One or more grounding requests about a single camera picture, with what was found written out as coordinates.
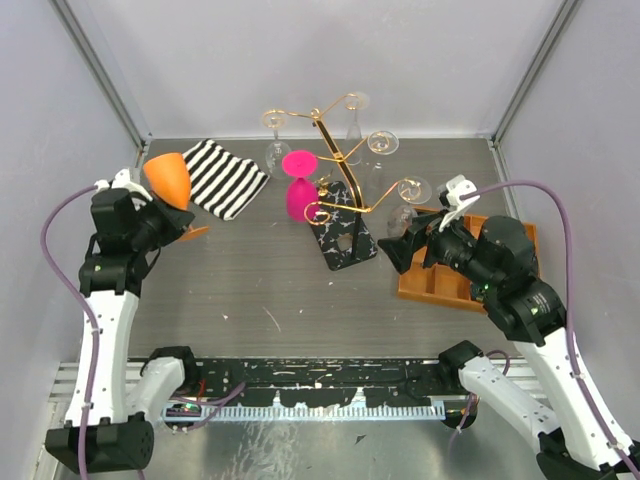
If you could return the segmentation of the pink plastic wine glass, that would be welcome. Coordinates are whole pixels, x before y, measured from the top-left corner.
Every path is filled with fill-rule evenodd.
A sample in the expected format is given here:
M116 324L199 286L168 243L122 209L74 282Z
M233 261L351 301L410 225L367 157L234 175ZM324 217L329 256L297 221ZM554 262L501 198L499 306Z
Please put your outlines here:
M292 178L285 195L286 211L296 222L306 222L305 209L318 200L317 188L309 179L317 165L318 159L307 150L292 151L282 161L283 171Z

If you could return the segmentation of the clear champagne flute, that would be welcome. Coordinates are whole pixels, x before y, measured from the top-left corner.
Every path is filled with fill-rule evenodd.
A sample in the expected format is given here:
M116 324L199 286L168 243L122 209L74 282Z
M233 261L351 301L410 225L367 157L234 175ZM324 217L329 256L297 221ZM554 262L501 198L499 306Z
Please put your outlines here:
M377 131L372 133L367 140L368 148L378 156L389 156L399 148L398 137L390 131ZM378 189L382 185L383 165L381 160L373 163L369 174L368 185Z
M359 112L369 105L369 96L363 92L351 92L345 98L345 108L352 114L351 122L347 128L344 143L344 152L348 154L346 163L349 166L356 166L361 163L362 155L359 150L353 150L360 144L363 139L361 126L359 122Z

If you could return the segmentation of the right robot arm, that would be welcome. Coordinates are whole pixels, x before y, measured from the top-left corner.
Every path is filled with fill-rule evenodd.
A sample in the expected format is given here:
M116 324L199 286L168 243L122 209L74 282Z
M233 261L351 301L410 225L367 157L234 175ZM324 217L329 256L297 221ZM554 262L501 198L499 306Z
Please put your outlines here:
M492 216L474 236L461 219L445 224L441 212L420 214L403 235L378 245L400 274L424 249L425 267L449 267L483 287L488 318L526 359L547 401L540 403L509 380L469 341L440 354L444 390L467 390L489 404L529 443L548 479L639 474L638 441L620 429L600 395L586 399L580 389L591 381L586 371L572 371L579 355L567 346L567 311L539 277L534 244L520 221Z

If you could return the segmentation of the clear stemless glass tumbler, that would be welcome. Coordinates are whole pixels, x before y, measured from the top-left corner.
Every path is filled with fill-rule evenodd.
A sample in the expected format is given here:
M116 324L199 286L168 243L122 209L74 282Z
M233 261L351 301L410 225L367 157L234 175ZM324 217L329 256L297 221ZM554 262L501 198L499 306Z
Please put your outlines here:
M272 109L264 113L263 125L271 130L273 139L265 150L265 162L269 174L278 180L287 178L283 169L283 160L291 152L291 147L279 136L279 130L286 122L285 113L282 110Z

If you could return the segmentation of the clear round wine glass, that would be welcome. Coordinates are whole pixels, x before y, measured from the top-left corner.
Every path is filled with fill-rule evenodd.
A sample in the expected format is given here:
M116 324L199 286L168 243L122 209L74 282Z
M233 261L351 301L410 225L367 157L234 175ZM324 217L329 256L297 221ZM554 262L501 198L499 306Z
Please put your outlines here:
M426 203L432 196L431 185L419 176L400 180L397 191L404 204L396 207L389 216L387 233L391 237L402 236L417 216L415 206Z

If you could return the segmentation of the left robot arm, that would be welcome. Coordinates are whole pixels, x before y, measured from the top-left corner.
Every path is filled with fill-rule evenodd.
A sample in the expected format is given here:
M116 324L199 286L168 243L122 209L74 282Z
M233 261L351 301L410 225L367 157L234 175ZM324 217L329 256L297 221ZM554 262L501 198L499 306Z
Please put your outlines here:
M46 261L84 314L72 400L62 426L47 431L45 449L83 479L144 470L163 408L174 394L194 393L201 379L190 347L160 347L143 363L137 385L126 387L133 320L143 280L155 265L147 256L160 255L185 234L193 214L141 186L106 183L86 191L95 231L77 284L53 259L48 232L40 234Z

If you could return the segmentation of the gold wine glass rack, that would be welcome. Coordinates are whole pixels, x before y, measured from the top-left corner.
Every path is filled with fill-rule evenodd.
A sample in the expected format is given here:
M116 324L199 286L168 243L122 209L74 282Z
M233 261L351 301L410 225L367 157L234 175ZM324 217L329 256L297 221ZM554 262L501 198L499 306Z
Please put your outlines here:
M339 171L342 175L340 181L332 179L329 175L315 180L313 183L317 188L318 200L305 209L306 222L310 225L327 267L331 271L339 271L363 263L374 258L378 253L363 216L374 211L381 201L376 200L372 205L367 203L363 187L353 166L346 163L348 154L339 147L325 122L325 116L335 107L342 105L345 108L345 98L348 94L340 96L323 109L315 107L308 113L277 109L285 113L286 120L303 118L312 123L328 149L326 157L319 156L317 159L330 163L332 169ZM353 152L357 150L361 152L364 147L368 148L367 140L371 134L363 136Z

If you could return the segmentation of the orange plastic wine glass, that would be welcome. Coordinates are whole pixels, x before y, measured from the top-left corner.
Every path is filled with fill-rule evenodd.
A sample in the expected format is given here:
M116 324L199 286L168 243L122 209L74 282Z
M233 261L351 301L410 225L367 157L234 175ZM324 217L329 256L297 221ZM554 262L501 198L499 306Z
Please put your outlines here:
M191 199L191 179L181 153L167 153L152 158L143 165L143 171L150 184L153 200L160 198L173 207L188 210ZM198 238L209 230L207 226L190 226L186 241Z

